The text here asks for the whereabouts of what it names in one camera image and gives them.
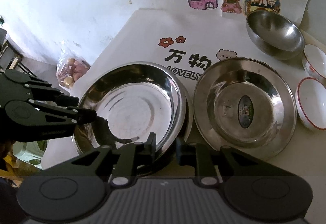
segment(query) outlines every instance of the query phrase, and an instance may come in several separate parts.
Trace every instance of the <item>plastic bag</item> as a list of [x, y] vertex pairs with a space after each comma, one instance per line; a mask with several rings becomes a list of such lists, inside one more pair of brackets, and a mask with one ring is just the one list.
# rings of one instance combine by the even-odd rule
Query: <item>plastic bag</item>
[[90, 65], [83, 58], [76, 56], [67, 45], [63, 44], [57, 64], [57, 79], [63, 89], [70, 92], [74, 83], [87, 73], [89, 68]]

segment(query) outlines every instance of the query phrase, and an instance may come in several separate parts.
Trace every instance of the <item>label on plate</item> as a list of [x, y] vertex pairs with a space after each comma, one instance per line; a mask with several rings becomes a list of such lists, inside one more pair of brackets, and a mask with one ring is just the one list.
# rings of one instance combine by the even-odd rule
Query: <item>label on plate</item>
[[238, 105], [238, 120], [244, 129], [249, 128], [254, 117], [254, 106], [249, 96], [241, 97]]

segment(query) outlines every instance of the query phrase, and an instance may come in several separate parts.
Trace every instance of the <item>metal bowl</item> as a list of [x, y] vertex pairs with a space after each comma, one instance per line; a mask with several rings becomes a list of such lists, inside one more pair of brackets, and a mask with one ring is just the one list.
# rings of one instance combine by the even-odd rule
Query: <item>metal bowl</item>
[[154, 132], [158, 158], [180, 133], [187, 102], [184, 88], [172, 72], [158, 64], [134, 62], [100, 77], [78, 107], [95, 109], [112, 132], [103, 131], [95, 122], [77, 126], [72, 139], [80, 154], [101, 145], [117, 149], [131, 142], [146, 142]]
[[286, 82], [247, 58], [222, 60], [205, 71], [195, 88], [194, 114], [211, 147], [229, 145], [263, 160], [285, 148], [297, 120]]
[[256, 10], [249, 13], [247, 32], [258, 49], [279, 60], [291, 59], [304, 49], [300, 30], [275, 12]]

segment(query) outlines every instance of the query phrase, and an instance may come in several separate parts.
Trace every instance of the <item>cartoon bear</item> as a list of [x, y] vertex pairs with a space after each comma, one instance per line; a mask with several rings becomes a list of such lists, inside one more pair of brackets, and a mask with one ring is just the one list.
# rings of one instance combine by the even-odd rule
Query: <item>cartoon bear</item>
[[237, 53], [235, 51], [230, 51], [227, 49], [220, 49], [217, 53], [216, 53], [216, 57], [219, 60], [224, 60], [224, 59], [228, 59], [228, 58], [234, 58], [237, 57]]

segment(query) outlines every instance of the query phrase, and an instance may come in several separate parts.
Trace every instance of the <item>white bowl with red rim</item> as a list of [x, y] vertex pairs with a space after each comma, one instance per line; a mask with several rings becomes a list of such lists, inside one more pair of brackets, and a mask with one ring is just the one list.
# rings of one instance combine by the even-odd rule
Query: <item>white bowl with red rim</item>
[[326, 54], [318, 47], [307, 44], [302, 56], [304, 70], [326, 85]]
[[326, 131], [326, 88], [316, 78], [301, 80], [295, 93], [300, 119], [305, 127]]

